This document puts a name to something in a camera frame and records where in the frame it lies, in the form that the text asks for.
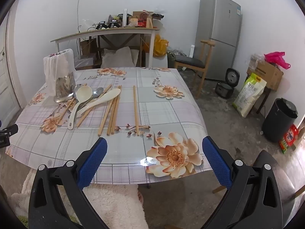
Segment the red detergent packet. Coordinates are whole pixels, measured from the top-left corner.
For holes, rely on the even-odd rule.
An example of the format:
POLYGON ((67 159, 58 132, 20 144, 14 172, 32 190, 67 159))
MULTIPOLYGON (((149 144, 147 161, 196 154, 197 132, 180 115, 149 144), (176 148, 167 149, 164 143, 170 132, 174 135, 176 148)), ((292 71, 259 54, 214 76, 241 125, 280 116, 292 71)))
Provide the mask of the red detergent packet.
POLYGON ((284 134, 284 136, 279 141, 279 146, 283 153, 287 151, 289 147, 293 145, 293 143, 297 140, 299 134, 298 128, 292 124, 288 131, 284 134))

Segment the white panel door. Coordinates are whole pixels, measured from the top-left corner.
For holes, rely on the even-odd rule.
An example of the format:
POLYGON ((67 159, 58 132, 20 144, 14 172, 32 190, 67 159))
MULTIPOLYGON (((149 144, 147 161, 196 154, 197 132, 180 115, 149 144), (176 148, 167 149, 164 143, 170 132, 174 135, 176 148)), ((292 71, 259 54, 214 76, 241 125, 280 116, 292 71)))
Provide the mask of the white panel door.
POLYGON ((14 29, 11 12, 1 23, 1 127, 4 128, 26 106, 14 55, 14 29))

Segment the lone wooden chopstick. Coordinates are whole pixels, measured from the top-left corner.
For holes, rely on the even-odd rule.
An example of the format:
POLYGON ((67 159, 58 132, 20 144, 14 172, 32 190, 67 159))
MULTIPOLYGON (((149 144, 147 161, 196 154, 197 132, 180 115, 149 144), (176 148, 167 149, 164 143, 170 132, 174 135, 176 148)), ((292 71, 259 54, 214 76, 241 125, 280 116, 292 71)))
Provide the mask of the lone wooden chopstick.
POLYGON ((139 130, 139 118, 137 113, 137 99, 136 99, 136 86, 133 86, 133 105, 134 105, 134 119, 135 119, 135 125, 136 125, 136 134, 137 136, 140 135, 139 130))

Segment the red oil bottle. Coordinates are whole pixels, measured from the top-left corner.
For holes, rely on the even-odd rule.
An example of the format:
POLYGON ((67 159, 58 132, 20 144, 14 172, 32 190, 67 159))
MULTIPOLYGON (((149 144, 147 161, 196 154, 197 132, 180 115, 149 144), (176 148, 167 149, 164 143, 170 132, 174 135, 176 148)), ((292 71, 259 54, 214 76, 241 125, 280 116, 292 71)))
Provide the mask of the red oil bottle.
POLYGON ((139 14, 139 18, 138 18, 138 27, 146 27, 147 26, 147 17, 148 17, 148 13, 146 10, 143 10, 140 14, 139 14))

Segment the yellow plastic bag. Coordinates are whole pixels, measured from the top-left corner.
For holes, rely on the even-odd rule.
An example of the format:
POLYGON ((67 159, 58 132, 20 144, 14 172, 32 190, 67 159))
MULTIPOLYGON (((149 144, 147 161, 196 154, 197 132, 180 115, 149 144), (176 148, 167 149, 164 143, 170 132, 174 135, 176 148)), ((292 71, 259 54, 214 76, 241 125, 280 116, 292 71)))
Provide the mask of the yellow plastic bag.
MULTIPOLYGON (((168 46, 169 42, 166 39, 161 38, 159 34, 155 35, 153 57, 165 56, 168 46)), ((145 53, 149 53, 149 43, 145 41, 145 38, 142 40, 142 50, 144 50, 145 53)))

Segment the cardboard box under desk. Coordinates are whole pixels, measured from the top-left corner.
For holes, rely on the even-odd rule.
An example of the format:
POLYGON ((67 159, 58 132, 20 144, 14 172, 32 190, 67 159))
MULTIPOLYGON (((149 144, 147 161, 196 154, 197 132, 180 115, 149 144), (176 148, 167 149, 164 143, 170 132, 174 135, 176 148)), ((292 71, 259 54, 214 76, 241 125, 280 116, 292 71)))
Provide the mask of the cardboard box under desk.
POLYGON ((83 40, 82 42, 80 42, 80 47, 81 47, 82 55, 98 53, 96 38, 90 38, 89 40, 83 40))

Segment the wooden top white desk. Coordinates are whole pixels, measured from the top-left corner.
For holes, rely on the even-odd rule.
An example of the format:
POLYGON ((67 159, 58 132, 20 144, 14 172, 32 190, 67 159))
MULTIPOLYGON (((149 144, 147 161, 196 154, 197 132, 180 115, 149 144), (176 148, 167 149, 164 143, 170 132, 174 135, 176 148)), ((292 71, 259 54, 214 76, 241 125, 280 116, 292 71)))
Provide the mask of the wooden top white desk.
POLYGON ((54 42, 57 48, 57 51, 60 51, 59 45, 66 41, 76 41, 76 48, 78 49, 78 53, 82 53, 80 42, 81 38, 89 38, 92 37, 102 37, 103 40, 110 46, 115 48, 114 44, 110 42, 109 39, 107 39, 106 35, 119 35, 119 34, 131 34, 124 44, 119 46, 119 48, 122 48, 125 44, 127 44, 135 35, 150 35, 150 44, 149 44, 149 56, 148 56, 148 67, 153 66, 153 48, 154 48, 154 40, 156 31, 158 31, 158 28, 144 28, 144 27, 119 27, 119 28, 109 28, 104 30, 94 30, 94 31, 85 31, 80 32, 68 36, 64 36, 58 39, 51 40, 51 42, 54 42))

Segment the cardboard box on stand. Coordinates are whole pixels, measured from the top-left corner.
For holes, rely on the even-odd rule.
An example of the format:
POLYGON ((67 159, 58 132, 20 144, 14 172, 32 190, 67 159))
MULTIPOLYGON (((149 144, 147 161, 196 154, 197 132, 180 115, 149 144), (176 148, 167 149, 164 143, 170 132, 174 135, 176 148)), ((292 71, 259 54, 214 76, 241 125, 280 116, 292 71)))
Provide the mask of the cardboard box on stand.
POLYGON ((251 61, 250 64, 254 64, 255 69, 248 67, 247 74, 250 75, 252 72, 255 73, 257 76, 266 81, 267 88, 274 91, 278 90, 279 84, 283 77, 283 72, 280 69, 265 61, 258 61, 257 63, 251 61))

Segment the cream plastic soup ladle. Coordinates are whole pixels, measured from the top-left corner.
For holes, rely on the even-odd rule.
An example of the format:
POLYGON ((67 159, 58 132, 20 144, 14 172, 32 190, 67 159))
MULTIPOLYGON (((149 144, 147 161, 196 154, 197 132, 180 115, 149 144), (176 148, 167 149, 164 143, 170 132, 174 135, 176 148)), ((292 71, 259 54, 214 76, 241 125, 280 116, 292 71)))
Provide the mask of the cream plastic soup ladle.
POLYGON ((70 114, 69 121, 68 121, 68 129, 72 130, 74 121, 75 121, 75 115, 77 112, 77 109, 79 108, 80 104, 83 102, 86 102, 90 97, 92 96, 92 89, 90 86, 84 85, 81 86, 77 91, 76 91, 76 100, 78 101, 75 106, 73 107, 73 110, 70 114))

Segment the metal utensil holder with bag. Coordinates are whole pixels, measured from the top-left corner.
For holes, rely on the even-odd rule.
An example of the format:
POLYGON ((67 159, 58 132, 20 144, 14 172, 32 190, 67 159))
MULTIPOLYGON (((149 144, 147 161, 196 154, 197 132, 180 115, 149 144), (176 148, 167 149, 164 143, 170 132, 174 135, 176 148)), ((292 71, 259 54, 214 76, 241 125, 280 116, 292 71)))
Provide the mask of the metal utensil holder with bag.
POLYGON ((75 83, 75 64, 72 49, 65 49, 43 59, 47 92, 54 101, 64 102, 72 98, 75 83))

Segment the grey white sack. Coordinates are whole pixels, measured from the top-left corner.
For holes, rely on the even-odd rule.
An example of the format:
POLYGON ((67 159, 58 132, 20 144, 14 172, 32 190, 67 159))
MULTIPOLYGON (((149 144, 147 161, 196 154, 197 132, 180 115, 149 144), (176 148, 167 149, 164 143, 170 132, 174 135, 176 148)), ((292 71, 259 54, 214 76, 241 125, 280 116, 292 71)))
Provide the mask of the grey white sack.
POLYGON ((136 67, 139 50, 123 47, 118 50, 104 49, 101 68, 136 67))

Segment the floral plastic tablecloth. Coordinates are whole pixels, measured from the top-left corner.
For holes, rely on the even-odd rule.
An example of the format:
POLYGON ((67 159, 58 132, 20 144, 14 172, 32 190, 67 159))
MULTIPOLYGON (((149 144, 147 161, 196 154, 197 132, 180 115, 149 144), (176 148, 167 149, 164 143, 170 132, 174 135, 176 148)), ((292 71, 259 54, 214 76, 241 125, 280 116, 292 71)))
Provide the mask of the floral plastic tablecloth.
POLYGON ((93 69, 75 77, 93 90, 119 88, 120 94, 76 116, 69 129, 68 104, 56 104, 42 86, 17 119, 7 155, 33 169, 58 167, 104 138, 108 150, 97 184, 149 184, 210 169, 201 111, 176 69, 93 69))

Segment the pink plastic bag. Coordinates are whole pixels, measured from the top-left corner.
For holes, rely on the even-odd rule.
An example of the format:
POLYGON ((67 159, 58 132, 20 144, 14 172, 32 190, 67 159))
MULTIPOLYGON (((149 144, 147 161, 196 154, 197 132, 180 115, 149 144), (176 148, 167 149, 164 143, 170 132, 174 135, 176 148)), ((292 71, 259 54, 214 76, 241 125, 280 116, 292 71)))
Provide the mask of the pink plastic bag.
POLYGON ((276 64, 284 69, 290 69, 291 65, 284 60, 285 52, 272 52, 265 54, 265 61, 276 64))

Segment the wooden chair black seat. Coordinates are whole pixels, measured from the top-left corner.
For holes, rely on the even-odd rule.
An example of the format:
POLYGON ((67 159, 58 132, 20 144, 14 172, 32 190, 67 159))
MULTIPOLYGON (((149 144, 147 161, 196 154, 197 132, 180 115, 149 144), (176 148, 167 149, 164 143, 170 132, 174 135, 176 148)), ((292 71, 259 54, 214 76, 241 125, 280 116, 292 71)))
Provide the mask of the wooden chair black seat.
POLYGON ((178 55, 175 57, 175 65, 174 65, 175 69, 178 69, 178 67, 185 67, 185 68, 195 70, 196 73, 195 73, 195 77, 193 79, 193 83, 195 83, 195 79, 198 76, 198 73, 199 72, 202 73, 201 81, 200 81, 200 84, 198 85, 198 90, 197 90, 197 94, 195 97, 196 99, 198 99, 201 95, 201 91, 203 88, 203 84, 205 81, 205 77, 206 77, 210 59, 211 59, 211 54, 212 54, 213 48, 216 45, 216 43, 212 40, 201 40, 201 43, 203 45, 202 45, 199 59, 190 58, 190 57, 183 56, 183 55, 178 55), (207 57, 205 58, 205 62, 203 62, 203 54, 204 54, 205 46, 209 46, 209 50, 208 50, 207 57))

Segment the black rice cooker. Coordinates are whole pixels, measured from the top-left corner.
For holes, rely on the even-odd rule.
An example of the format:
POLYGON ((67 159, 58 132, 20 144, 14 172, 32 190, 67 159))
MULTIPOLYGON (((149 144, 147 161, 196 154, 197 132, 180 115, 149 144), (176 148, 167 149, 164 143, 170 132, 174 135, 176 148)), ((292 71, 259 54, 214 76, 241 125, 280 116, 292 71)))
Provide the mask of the black rice cooker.
POLYGON ((225 81, 217 83, 214 90, 215 93, 223 99, 230 98, 239 83, 239 79, 239 72, 233 68, 228 68, 225 74, 225 81))

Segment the black trash bin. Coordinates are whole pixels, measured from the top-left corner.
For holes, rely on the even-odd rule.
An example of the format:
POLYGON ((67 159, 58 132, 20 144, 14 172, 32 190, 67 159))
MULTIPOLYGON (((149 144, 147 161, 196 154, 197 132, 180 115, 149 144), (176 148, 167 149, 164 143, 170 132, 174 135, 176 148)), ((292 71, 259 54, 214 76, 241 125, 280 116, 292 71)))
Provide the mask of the black trash bin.
POLYGON ((284 98, 277 98, 263 122, 264 137, 272 143, 277 143, 297 117, 297 108, 292 102, 284 98))

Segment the metal spoon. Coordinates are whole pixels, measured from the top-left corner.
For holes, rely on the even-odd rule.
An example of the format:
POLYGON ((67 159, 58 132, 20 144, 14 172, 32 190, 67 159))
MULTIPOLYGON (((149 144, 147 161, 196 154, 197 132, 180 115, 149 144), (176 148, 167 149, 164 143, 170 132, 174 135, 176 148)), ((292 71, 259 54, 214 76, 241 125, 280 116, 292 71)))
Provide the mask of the metal spoon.
POLYGON ((99 88, 97 88, 96 90, 94 90, 94 91, 92 92, 92 96, 91 96, 86 102, 82 103, 82 104, 79 106, 79 110, 80 110, 81 108, 83 108, 85 105, 87 105, 89 102, 91 102, 93 99, 98 98, 98 97, 103 93, 103 90, 104 90, 103 87, 99 87, 99 88))
POLYGON ((75 86, 75 89, 73 90, 73 97, 75 98, 75 100, 78 100, 77 98, 77 91, 82 87, 82 86, 86 86, 86 84, 77 84, 75 86))

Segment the yellow white rice bag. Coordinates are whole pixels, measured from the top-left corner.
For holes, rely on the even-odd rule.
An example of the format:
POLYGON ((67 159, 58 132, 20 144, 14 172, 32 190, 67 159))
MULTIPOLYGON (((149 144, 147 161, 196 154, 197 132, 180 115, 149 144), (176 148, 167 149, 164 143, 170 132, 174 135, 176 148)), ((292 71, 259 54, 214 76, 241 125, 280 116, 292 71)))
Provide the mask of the yellow white rice bag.
POLYGON ((255 102, 263 93, 266 84, 267 82, 255 73, 251 73, 247 78, 243 88, 233 102, 233 107, 243 118, 247 117, 255 102))

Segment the silver refrigerator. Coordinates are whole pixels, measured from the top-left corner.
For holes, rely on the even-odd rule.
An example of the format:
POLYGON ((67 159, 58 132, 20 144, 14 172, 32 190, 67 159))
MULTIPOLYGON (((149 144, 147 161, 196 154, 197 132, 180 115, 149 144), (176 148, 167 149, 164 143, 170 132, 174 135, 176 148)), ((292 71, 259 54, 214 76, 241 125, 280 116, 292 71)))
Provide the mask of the silver refrigerator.
POLYGON ((232 0, 200 0, 193 57, 205 61, 209 47, 200 57, 201 40, 212 40, 213 47, 206 78, 223 81, 233 66, 241 28, 241 6, 232 0))

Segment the cream plastic rice paddle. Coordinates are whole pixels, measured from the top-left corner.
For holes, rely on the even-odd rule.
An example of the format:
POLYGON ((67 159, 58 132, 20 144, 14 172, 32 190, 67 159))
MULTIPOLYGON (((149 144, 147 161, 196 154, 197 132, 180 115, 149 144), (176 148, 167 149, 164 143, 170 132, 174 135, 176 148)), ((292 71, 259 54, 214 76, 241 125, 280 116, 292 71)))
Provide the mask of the cream plastic rice paddle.
POLYGON ((120 92, 121 92, 121 89, 119 89, 119 88, 114 88, 114 89, 108 91, 102 97, 98 98, 97 100, 95 100, 95 101, 93 101, 91 103, 88 103, 83 108, 81 108, 77 112, 76 117, 81 117, 84 112, 86 112, 90 108, 93 108, 94 106, 97 106, 97 105, 99 105, 101 103, 108 102, 108 101, 116 98, 120 94, 120 92))

